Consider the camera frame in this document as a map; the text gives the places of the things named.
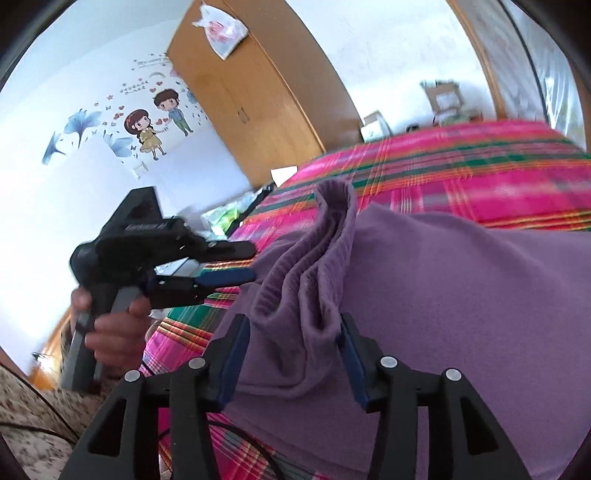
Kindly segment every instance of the silver screw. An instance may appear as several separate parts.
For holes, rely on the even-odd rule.
[[[137,370],[129,370],[129,372],[127,372],[125,374],[125,381],[126,382],[135,382],[136,380],[139,380],[139,378],[141,377],[141,373],[139,373]]]
[[[189,360],[189,368],[192,368],[193,370],[198,370],[203,367],[205,367],[205,359],[203,357],[198,356],[196,358],[192,358],[191,360]]]
[[[393,356],[383,356],[380,361],[382,367],[386,368],[394,368],[398,365],[398,360],[396,360]]]
[[[450,368],[445,372],[445,376],[449,378],[449,380],[451,380],[452,382],[457,382],[462,378],[462,373],[459,370],[456,370],[455,368]]]

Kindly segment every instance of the finger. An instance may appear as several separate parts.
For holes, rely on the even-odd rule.
[[[70,298],[72,309],[78,312],[87,312],[92,306],[90,293],[82,287],[75,289]]]
[[[138,297],[133,302],[131,302],[128,311],[130,314],[135,315],[136,317],[147,317],[152,311],[150,300],[148,300],[146,297]]]
[[[120,355],[109,352],[95,352],[97,362],[113,368],[115,374],[124,374],[129,370],[138,369],[142,363],[142,355]]]
[[[135,317],[129,313],[108,313],[95,320],[95,331],[121,337],[143,337],[152,325],[150,317]]]
[[[78,321],[80,312],[87,312],[91,306],[92,297],[87,290],[79,287],[72,291],[70,297],[70,328],[72,333],[74,333],[74,329],[76,328],[76,322]]]
[[[142,354],[146,342],[143,338],[130,339],[105,333],[87,333],[84,339],[85,345],[95,353],[112,353],[114,355]]]

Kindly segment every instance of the white plastic bag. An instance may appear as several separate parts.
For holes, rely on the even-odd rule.
[[[222,60],[226,60],[248,35],[248,29],[240,20],[205,4],[201,5],[201,20],[193,22],[193,25],[205,29],[209,44]]]

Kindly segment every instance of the wardrobe handle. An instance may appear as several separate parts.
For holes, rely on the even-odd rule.
[[[248,118],[248,115],[246,114],[246,112],[244,111],[244,108],[242,108],[242,107],[240,108],[240,110],[238,110],[238,118],[240,120],[242,120],[243,124],[250,121],[250,118]]]

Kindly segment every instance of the wooden wardrobe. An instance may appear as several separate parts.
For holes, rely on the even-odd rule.
[[[316,40],[284,0],[208,0],[249,35],[224,61],[203,28],[200,1],[168,49],[174,68],[254,187],[270,170],[302,165],[362,141],[359,114]]]

